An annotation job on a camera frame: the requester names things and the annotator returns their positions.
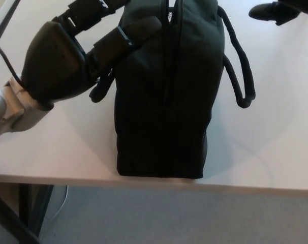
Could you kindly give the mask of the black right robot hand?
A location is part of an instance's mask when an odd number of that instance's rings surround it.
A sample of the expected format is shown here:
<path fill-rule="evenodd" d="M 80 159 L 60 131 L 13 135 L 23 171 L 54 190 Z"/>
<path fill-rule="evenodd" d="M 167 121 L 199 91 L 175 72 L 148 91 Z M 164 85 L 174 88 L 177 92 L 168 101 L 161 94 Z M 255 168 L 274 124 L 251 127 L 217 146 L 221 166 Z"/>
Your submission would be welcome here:
<path fill-rule="evenodd" d="M 249 17 L 260 21 L 274 21 L 277 26 L 308 14 L 307 1 L 273 1 L 259 4 L 249 10 Z"/>

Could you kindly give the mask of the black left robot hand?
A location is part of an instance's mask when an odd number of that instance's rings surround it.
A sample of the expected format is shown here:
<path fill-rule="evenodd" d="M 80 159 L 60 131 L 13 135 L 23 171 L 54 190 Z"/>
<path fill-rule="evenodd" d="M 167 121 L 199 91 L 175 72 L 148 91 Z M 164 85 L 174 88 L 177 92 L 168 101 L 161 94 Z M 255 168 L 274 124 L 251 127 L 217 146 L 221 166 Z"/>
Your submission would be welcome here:
<path fill-rule="evenodd" d="M 95 87 L 91 98 L 103 99 L 115 66 L 140 49 L 162 28 L 155 16 L 117 26 L 85 52 L 76 36 L 112 15 L 127 1 L 74 1 L 46 22 L 30 43 L 21 86 L 41 104 L 53 105 Z"/>

